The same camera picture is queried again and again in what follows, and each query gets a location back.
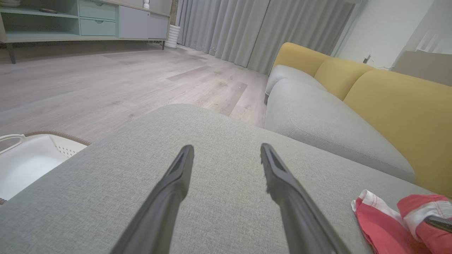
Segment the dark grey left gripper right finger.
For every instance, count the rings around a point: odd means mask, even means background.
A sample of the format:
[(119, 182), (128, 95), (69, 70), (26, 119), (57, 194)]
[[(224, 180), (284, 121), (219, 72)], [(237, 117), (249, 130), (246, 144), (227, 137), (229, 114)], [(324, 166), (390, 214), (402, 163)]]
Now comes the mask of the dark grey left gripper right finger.
[(280, 208), (290, 254), (351, 254), (273, 146), (263, 143), (260, 157), (267, 193)]

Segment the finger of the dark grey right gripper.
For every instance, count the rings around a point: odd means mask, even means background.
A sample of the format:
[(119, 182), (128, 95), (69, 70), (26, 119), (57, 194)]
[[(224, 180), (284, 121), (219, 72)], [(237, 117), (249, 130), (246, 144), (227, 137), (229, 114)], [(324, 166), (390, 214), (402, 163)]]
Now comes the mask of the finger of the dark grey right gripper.
[(423, 221), (432, 227), (452, 234), (452, 220), (438, 216), (427, 216)]

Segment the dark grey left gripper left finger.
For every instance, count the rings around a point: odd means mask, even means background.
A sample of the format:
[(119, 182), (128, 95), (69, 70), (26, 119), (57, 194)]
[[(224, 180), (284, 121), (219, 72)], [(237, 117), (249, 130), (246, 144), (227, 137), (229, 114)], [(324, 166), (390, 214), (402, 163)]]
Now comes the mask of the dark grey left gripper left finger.
[(194, 147), (181, 148), (110, 254), (169, 254), (179, 207), (188, 194)]

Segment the red mesh shorts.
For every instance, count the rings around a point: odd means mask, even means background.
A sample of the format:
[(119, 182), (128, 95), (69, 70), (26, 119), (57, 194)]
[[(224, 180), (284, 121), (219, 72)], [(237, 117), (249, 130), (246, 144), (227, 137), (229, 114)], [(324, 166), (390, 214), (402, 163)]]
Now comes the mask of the red mesh shorts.
[(452, 220), (452, 201), (442, 195), (410, 195), (402, 198), (397, 207), (413, 238), (432, 254), (452, 254), (452, 234), (424, 222), (427, 216)]

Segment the red jersey with white trim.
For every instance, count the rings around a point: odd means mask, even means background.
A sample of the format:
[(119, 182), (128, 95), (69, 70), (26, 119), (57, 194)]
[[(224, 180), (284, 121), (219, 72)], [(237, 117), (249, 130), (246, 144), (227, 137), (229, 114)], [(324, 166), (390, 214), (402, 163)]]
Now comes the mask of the red jersey with white trim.
[(430, 254), (424, 244), (413, 238), (399, 212), (374, 193), (363, 190), (351, 206), (375, 254)]

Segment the grey sofa back cushion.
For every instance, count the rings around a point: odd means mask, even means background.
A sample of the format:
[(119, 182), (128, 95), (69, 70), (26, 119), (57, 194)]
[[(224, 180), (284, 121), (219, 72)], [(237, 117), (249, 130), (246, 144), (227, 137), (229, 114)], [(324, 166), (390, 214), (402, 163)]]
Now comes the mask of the grey sofa back cushion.
[(267, 101), (264, 128), (415, 182), (407, 159), (342, 100), (318, 87), (282, 79)]

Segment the grey fabric sofa chaise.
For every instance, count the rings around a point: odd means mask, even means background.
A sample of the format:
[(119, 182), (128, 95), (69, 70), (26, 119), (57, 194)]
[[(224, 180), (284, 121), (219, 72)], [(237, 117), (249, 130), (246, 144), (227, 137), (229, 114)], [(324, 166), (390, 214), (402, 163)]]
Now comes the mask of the grey fabric sofa chaise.
[(183, 146), (189, 191), (171, 254), (289, 254), (260, 158), (269, 143), (354, 254), (373, 254), (351, 209), (363, 190), (392, 209), (429, 191), (349, 159), (190, 104), (130, 122), (0, 206), (0, 254), (109, 254)]

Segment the wide yellow sofa back cushion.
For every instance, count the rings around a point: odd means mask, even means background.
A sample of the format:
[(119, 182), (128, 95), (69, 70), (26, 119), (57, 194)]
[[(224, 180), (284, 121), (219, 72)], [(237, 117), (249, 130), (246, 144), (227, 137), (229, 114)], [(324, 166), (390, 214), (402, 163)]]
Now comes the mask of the wide yellow sofa back cushion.
[(452, 199), (451, 86), (376, 69), (344, 103), (407, 159), (418, 186)]

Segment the white laundry basket brown rim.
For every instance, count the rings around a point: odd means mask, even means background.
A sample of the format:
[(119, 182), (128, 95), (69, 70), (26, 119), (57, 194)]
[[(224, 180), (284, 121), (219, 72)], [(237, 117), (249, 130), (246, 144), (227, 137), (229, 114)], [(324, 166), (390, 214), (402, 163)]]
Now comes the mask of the white laundry basket brown rim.
[(91, 144), (55, 131), (4, 135), (0, 143), (11, 139), (0, 150), (0, 206)]

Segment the short grey sofa seat cushion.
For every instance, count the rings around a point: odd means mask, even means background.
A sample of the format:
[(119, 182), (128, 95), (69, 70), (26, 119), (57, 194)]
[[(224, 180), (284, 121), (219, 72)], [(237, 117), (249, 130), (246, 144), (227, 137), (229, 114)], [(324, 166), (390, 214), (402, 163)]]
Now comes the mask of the short grey sofa seat cushion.
[[(276, 89), (276, 96), (270, 95), (273, 87), (281, 80), (282, 85), (278, 85)], [(305, 71), (285, 66), (276, 65), (270, 72), (265, 89), (264, 103), (267, 105), (268, 98), (277, 100), (282, 97), (282, 93), (288, 90), (287, 97), (291, 101), (306, 100), (309, 96), (326, 95), (327, 90), (320, 82)]]

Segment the beige panel behind sofa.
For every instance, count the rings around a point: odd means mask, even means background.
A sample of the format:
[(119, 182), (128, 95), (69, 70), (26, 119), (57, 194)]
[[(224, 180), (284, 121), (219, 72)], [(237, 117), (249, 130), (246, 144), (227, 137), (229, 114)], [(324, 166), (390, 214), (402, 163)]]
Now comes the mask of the beige panel behind sofa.
[(452, 87), (452, 54), (406, 50), (392, 71)]

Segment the white ribbed vase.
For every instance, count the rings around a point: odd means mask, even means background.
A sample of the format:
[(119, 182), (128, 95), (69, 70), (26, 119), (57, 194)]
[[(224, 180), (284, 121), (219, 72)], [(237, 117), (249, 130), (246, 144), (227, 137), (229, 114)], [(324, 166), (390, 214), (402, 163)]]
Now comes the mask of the white ribbed vase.
[(180, 27), (175, 25), (169, 25), (168, 28), (168, 39), (165, 41), (165, 46), (167, 48), (176, 49), (177, 41), (179, 38)]

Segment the teal and grey sideboard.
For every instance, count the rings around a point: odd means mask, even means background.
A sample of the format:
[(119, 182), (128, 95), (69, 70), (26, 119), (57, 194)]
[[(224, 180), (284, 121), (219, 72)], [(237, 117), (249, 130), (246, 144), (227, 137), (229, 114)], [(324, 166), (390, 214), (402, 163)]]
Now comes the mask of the teal and grey sideboard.
[(11, 63), (28, 42), (157, 41), (168, 39), (171, 0), (0, 0), (0, 44)]

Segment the grey pleated curtain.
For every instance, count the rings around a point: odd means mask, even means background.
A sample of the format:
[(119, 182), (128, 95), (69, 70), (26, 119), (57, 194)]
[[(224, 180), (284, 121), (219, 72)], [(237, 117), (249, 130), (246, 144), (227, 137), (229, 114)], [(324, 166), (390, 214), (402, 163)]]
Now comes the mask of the grey pleated curtain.
[(179, 0), (178, 44), (269, 74), (286, 42), (331, 55), (358, 0)]

